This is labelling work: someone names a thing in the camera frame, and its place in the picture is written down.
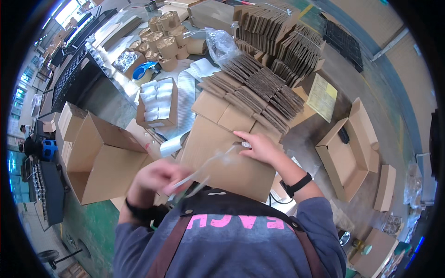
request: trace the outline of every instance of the black wrist strap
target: black wrist strap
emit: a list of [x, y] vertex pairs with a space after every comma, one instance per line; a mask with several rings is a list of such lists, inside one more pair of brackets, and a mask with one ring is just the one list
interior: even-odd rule
[[168, 208], [166, 208], [164, 205], [154, 205], [150, 208], [142, 209], [132, 206], [128, 202], [127, 198], [125, 198], [125, 203], [137, 220], [143, 223], [148, 223], [148, 225], [150, 225], [150, 222], [154, 220], [153, 226], [155, 227], [157, 227], [161, 223], [161, 221], [164, 219], [164, 216], [169, 212]]
[[292, 186], [288, 186], [287, 184], [285, 184], [283, 182], [283, 180], [280, 181], [280, 184], [284, 188], [286, 193], [289, 195], [289, 197], [293, 198], [294, 193], [297, 192], [298, 190], [302, 189], [303, 186], [308, 184], [311, 180], [312, 180], [311, 174], [307, 173], [307, 175], [304, 176], [304, 178], [302, 178], [299, 182], [295, 183]]

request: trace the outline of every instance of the hand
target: hand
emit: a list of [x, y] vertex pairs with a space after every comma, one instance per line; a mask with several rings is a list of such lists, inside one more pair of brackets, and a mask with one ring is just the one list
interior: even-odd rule
[[277, 146], [264, 134], [249, 134], [243, 131], [234, 131], [233, 134], [246, 140], [252, 146], [252, 149], [250, 150], [239, 152], [240, 155], [272, 164], [272, 162], [281, 154], [281, 151]]
[[139, 170], [133, 183], [141, 189], [150, 189], [155, 192], [162, 190], [165, 194], [171, 195], [184, 191], [191, 185], [191, 182], [186, 182], [173, 189], [175, 184], [190, 175], [191, 171], [184, 166], [160, 159]]

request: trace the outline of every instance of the blue plastic stool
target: blue plastic stool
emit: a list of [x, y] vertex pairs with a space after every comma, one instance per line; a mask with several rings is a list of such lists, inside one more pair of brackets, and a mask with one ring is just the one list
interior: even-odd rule
[[56, 140], [43, 140], [42, 156], [48, 160], [53, 160], [54, 153], [58, 150]]

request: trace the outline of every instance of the white pipe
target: white pipe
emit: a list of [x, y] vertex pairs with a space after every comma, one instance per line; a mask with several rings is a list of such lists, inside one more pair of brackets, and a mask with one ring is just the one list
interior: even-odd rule
[[382, 50], [380, 50], [376, 55], [374, 55], [374, 57], [372, 58], [371, 62], [374, 62], [375, 60], [377, 60], [378, 57], [382, 56], [383, 54], [385, 54], [388, 50], [390, 50], [394, 45], [396, 45], [396, 43], [398, 43], [406, 34], [408, 34], [409, 29], [408, 27], [403, 29], [402, 32], [400, 32], [400, 34], [398, 34], [389, 44], [387, 44]]

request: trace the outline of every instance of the brown apron strap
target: brown apron strap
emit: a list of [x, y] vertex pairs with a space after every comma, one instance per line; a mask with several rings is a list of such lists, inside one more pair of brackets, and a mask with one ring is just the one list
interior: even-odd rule
[[297, 229], [294, 229], [294, 231], [301, 242], [304, 253], [306, 254], [307, 262], [309, 263], [309, 268], [311, 269], [312, 278], [324, 277], [320, 257], [315, 251], [312, 242], [307, 237], [307, 234], [305, 232], [298, 231]]
[[146, 278], [163, 278], [167, 273], [191, 216], [180, 217], [148, 270]]

